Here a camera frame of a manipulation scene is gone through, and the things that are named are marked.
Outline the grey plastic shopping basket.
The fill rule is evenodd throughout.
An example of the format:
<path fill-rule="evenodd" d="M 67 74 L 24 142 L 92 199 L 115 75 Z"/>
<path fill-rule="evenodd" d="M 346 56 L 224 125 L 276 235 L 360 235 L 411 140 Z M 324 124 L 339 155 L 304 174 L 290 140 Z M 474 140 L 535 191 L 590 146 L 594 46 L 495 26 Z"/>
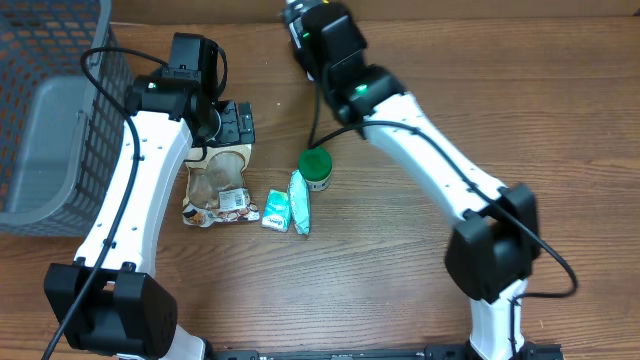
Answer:
<path fill-rule="evenodd" d="M 112 3 L 1 3 L 1 231 L 85 236 L 113 174 L 123 117 L 82 73 L 114 46 Z"/>

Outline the teal white tissue packet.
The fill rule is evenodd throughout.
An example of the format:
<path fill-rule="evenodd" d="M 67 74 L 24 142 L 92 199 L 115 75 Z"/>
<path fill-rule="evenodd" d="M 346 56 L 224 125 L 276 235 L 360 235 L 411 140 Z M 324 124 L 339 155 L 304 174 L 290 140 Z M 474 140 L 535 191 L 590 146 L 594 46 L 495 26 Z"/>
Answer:
<path fill-rule="evenodd" d="M 261 225 L 263 228 L 286 233 L 291 221 L 291 207 L 286 192 L 271 189 L 267 197 Z"/>

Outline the brown white snack bag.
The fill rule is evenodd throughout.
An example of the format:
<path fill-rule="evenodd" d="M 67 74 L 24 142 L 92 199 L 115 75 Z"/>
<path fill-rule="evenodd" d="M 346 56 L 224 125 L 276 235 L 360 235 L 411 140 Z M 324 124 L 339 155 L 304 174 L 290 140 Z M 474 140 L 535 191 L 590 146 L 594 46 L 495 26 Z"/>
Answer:
<path fill-rule="evenodd" d="M 187 188 L 182 204 L 185 225 L 208 228 L 260 219 L 243 177 L 251 153 L 251 145 L 189 151 L 185 160 Z"/>

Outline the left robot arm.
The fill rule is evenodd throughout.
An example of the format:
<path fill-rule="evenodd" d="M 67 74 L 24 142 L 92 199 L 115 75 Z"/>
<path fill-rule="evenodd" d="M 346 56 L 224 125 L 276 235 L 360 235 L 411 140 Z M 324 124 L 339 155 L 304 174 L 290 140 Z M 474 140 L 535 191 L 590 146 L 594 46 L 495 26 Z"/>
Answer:
<path fill-rule="evenodd" d="M 97 218 L 70 264 L 52 264 L 44 291 L 56 340 L 121 359 L 210 359 L 204 338 L 178 323 L 175 298 L 155 278 L 161 224 L 183 164 L 217 155 L 248 161 L 252 109 L 222 99 L 224 50 L 178 33 L 156 72 L 140 76 L 113 105 L 124 119 L 120 154 Z"/>

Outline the teal tissue pack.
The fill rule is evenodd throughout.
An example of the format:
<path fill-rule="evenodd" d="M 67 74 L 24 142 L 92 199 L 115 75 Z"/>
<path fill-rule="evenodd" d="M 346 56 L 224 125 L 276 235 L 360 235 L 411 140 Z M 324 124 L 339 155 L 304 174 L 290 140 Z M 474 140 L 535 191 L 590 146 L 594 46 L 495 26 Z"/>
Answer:
<path fill-rule="evenodd" d="M 289 181 L 288 197 L 296 231 L 308 235 L 311 230 L 311 206 L 307 183 L 299 170 L 295 170 Z"/>

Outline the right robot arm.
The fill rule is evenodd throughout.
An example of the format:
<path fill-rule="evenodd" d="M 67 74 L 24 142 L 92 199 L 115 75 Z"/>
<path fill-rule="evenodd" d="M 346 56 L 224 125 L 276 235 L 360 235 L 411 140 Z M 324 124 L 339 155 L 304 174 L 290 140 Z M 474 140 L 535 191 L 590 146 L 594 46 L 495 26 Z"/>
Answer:
<path fill-rule="evenodd" d="M 451 224 L 445 266 L 470 300 L 468 356 L 526 358 L 520 304 L 540 254 L 534 195 L 474 165 L 389 70 L 366 62 L 367 42 L 344 4 L 289 1 L 282 18 L 336 120 L 398 162 Z"/>

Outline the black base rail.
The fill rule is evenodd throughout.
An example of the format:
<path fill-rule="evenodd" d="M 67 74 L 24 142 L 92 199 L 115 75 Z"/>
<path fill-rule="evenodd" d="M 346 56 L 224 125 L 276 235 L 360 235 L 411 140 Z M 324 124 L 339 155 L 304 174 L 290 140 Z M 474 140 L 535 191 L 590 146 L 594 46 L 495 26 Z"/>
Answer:
<path fill-rule="evenodd" d="M 255 350 L 213 351 L 215 360 L 464 360 L 479 359 L 470 345 L 428 345 L 424 349 L 336 350 L 259 353 Z"/>

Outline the green lid seasoning jar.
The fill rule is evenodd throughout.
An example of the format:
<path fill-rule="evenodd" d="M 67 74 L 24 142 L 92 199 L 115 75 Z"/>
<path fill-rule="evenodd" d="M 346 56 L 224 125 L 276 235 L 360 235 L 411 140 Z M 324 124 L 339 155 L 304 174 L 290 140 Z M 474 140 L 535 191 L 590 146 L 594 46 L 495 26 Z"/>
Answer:
<path fill-rule="evenodd" d="M 307 149 L 299 156 L 298 170 L 310 191 L 323 191 L 330 184 L 333 170 L 331 155 L 322 147 Z"/>

